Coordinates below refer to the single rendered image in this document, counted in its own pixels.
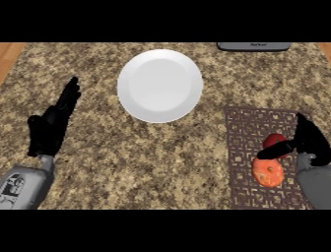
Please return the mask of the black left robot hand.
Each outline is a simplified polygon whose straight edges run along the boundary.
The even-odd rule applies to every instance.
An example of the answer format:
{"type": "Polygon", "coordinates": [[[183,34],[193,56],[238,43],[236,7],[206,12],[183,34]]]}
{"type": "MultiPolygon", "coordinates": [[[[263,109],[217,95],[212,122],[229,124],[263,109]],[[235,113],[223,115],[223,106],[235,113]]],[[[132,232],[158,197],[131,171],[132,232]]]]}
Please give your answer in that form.
{"type": "Polygon", "coordinates": [[[32,115],[27,119],[30,135],[29,157],[54,156],[57,154],[63,142],[67,120],[79,96],[78,78],[72,77],[55,104],[45,109],[42,115],[32,115]]]}

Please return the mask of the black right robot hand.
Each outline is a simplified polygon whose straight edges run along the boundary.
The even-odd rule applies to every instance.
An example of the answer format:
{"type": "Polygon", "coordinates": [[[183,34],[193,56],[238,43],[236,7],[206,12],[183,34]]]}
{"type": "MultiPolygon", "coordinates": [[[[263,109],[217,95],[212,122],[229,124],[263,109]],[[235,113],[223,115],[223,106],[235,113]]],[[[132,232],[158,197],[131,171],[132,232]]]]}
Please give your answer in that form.
{"type": "Polygon", "coordinates": [[[273,159],[291,152],[313,155],[312,166],[323,166],[331,162],[331,147],[313,122],[298,112],[295,114],[294,135],[289,140],[279,141],[257,153],[258,159],[273,159]]]}

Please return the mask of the red tomato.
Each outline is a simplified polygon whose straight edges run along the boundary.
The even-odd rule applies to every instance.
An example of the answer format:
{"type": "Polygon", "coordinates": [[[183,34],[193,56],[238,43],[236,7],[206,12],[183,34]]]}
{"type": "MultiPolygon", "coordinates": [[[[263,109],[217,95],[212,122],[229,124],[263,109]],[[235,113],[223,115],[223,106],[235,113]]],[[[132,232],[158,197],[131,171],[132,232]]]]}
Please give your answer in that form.
{"type": "Polygon", "coordinates": [[[285,158],[289,153],[288,140],[282,134],[273,133],[263,142],[263,158],[285,158]]]}

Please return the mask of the brown patterned placemat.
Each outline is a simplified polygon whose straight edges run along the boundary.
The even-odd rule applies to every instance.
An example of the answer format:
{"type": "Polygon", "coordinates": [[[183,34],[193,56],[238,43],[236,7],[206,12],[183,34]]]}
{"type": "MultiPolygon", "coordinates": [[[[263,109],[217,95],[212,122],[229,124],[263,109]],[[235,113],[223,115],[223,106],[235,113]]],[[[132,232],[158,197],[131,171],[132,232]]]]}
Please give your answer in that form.
{"type": "Polygon", "coordinates": [[[263,187],[252,177],[251,164],[263,150],[263,142],[272,133],[286,139],[294,135],[295,110],[224,107],[227,171],[230,208],[251,210],[310,210],[294,179],[295,153],[279,160],[283,182],[278,187],[263,187]]]}

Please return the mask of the orange tomato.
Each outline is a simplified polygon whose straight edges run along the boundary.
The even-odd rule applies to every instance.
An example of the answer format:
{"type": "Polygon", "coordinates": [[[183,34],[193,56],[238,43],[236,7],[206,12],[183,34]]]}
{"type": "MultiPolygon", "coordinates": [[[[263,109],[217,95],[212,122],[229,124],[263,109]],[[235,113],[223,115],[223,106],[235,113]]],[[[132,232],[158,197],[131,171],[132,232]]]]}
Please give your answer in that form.
{"type": "Polygon", "coordinates": [[[264,187],[276,187],[283,181],[283,167],[275,159],[252,159],[252,176],[264,187]]]}

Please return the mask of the white oval plate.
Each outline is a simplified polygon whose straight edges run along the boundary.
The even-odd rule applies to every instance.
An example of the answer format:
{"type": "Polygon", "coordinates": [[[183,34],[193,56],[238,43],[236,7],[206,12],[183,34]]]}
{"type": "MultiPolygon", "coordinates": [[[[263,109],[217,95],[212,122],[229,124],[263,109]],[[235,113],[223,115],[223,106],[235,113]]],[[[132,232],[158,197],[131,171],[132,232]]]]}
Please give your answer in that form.
{"type": "Polygon", "coordinates": [[[118,98],[125,112],[147,123],[186,116],[201,100],[202,73],[193,60],[169,49],[138,53],[118,76],[118,98]]]}

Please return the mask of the dark grey appliance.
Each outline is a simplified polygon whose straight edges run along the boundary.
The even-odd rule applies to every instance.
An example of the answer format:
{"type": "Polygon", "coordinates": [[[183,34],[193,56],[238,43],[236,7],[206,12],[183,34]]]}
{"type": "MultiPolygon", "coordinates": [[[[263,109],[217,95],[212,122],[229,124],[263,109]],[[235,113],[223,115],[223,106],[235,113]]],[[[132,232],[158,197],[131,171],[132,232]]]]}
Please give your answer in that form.
{"type": "Polygon", "coordinates": [[[218,42],[217,48],[235,52],[276,52],[289,49],[288,42],[218,42]]]}

